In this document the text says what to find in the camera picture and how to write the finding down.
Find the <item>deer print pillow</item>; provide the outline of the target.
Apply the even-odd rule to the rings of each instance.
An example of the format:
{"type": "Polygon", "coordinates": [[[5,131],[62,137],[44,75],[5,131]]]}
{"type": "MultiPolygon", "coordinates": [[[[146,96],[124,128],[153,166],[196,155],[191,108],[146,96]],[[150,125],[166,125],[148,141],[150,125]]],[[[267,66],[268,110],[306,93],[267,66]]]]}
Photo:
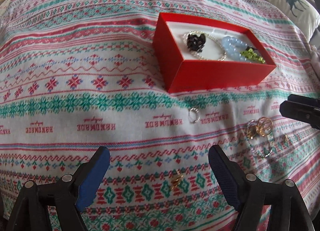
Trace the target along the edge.
{"type": "Polygon", "coordinates": [[[307,0],[266,0],[285,14],[309,42],[319,26],[319,13],[307,0]]]}

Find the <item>red jewelry box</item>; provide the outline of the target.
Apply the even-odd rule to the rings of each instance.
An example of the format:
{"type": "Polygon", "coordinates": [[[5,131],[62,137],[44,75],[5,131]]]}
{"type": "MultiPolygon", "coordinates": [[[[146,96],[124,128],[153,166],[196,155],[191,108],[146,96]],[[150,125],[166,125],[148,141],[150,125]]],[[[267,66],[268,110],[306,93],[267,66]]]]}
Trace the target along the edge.
{"type": "Polygon", "coordinates": [[[251,29],[199,16],[160,13],[152,44],[169,93],[257,85],[276,68],[251,29]],[[190,51],[200,33],[202,52],[190,51]]]}

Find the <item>small gold stud earring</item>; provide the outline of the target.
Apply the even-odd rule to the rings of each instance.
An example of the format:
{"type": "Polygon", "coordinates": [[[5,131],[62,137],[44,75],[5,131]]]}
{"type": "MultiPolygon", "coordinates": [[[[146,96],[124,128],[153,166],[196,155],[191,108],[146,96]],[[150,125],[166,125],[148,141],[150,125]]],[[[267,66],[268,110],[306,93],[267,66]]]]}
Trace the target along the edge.
{"type": "Polygon", "coordinates": [[[289,145],[290,143],[289,137],[286,134],[283,135],[283,142],[286,145],[289,145]]]}

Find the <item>black hair claw clip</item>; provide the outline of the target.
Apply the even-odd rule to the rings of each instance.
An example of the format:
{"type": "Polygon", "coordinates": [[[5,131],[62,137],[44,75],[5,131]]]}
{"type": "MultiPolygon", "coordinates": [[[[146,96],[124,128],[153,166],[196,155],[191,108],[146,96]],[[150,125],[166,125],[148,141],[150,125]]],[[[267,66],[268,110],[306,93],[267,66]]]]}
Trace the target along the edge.
{"type": "Polygon", "coordinates": [[[187,47],[190,51],[201,53],[206,43],[206,36],[204,33],[200,35],[188,34],[187,47]]]}

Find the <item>patterned handmade bedspread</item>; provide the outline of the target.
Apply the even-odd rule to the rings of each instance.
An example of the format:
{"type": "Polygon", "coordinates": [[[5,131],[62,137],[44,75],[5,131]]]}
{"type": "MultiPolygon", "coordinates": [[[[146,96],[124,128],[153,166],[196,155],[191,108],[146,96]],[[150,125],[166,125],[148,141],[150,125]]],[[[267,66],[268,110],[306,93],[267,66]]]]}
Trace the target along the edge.
{"type": "Polygon", "coordinates": [[[310,47],[263,0],[10,0],[1,15],[4,217],[27,180],[55,182],[104,145],[111,163],[82,214],[89,230],[229,230],[236,212],[208,164],[215,144],[263,181],[292,179],[315,216],[319,131],[280,115],[290,94],[319,96],[310,47]],[[152,49],[161,12],[247,27],[276,69],[256,86],[169,94],[152,49]],[[249,139],[247,123],[261,117],[272,133],[249,139]],[[170,190],[176,169],[184,179],[170,190]]]}

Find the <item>gold hoop earrings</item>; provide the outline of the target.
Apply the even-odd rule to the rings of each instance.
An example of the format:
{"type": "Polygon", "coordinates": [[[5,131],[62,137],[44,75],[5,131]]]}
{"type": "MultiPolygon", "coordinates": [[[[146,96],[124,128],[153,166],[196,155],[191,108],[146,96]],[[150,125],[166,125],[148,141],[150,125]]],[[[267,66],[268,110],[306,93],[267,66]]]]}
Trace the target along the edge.
{"type": "Polygon", "coordinates": [[[268,117],[261,117],[258,120],[251,120],[247,123],[245,129],[245,135],[249,139],[253,139],[255,136],[259,135],[261,137],[266,137],[270,135],[273,131],[273,122],[268,117]]]}

